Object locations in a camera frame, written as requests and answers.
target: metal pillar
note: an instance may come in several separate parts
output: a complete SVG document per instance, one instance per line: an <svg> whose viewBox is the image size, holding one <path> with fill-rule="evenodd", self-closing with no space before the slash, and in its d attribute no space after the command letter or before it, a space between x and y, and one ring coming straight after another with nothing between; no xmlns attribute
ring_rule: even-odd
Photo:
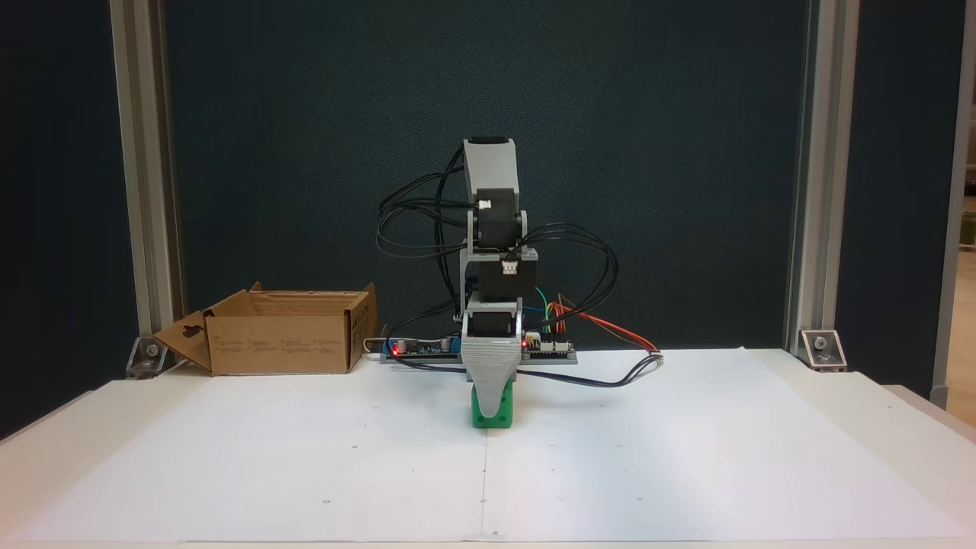
<svg viewBox="0 0 976 549"><path fill-rule="evenodd" d="M946 370L949 366L949 339L953 329L953 302L956 298L959 226L962 223L966 160L969 153L974 72L976 72L976 0L967 0L966 19L962 29L962 61L959 69L953 180L949 191L949 219L946 224L946 256L942 267L942 294L939 298L939 324L935 338L932 392L929 394L929 400L943 409L946 408L949 400Z"/></svg>
<svg viewBox="0 0 976 549"><path fill-rule="evenodd" d="M183 317L162 0L109 0L139 332Z"/></svg>
<svg viewBox="0 0 976 549"><path fill-rule="evenodd" d="M783 334L794 356L803 354L800 330L834 328L860 1L821 0L811 10Z"/></svg>

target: cardboard box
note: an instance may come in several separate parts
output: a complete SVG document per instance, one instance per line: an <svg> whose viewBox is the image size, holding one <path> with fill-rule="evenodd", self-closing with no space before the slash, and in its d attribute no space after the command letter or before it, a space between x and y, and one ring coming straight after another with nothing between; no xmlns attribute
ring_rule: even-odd
<svg viewBox="0 0 976 549"><path fill-rule="evenodd" d="M155 335L213 375L346 373L376 334L376 289L264 291L257 282Z"/></svg>

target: table surface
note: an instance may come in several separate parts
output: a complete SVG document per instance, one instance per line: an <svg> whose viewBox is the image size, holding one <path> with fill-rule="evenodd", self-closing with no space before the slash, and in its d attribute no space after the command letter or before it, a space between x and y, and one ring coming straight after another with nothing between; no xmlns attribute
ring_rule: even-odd
<svg viewBox="0 0 976 549"><path fill-rule="evenodd" d="M859 373L816 373L780 350L751 353L767 364L814 409L876 454L895 474L960 524L976 532L976 444L940 423L938 412L908 403ZM146 426L173 409L207 379L194 366L179 367L147 381L113 381L52 414L0 445L0 539L23 525L84 478ZM14 542L5 547L61 549L101 547L100 543ZM252 548L254 543L194 543L215 548ZM296 546L398 547L404 543L263 543ZM441 543L439 547L470 546ZM551 547L557 543L514 544ZM650 543L588 543L617 548ZM149 548L159 544L119 543ZM671 548L961 548L976 537L953 539L836 540L802 542L654 542Z"/></svg>

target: green block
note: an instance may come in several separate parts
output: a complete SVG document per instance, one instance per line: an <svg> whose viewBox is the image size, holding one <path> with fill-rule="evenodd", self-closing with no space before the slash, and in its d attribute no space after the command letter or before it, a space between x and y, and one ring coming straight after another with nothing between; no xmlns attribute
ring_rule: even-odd
<svg viewBox="0 0 976 549"><path fill-rule="evenodd" d="M479 429L507 429L511 427L511 380L505 384L502 391L502 404L498 407L495 417L485 417L481 415L481 408L478 407L478 393L471 387L471 424Z"/></svg>

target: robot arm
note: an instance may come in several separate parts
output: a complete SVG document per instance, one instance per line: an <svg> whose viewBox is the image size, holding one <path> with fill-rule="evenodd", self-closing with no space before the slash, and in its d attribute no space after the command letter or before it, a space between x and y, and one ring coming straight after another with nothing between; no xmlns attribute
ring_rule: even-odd
<svg viewBox="0 0 976 549"><path fill-rule="evenodd" d="M522 300L535 292L536 250L517 246L528 232L519 210L515 143L465 140L468 247L461 250L461 361L474 383L480 412L499 410L506 383L522 357Z"/></svg>

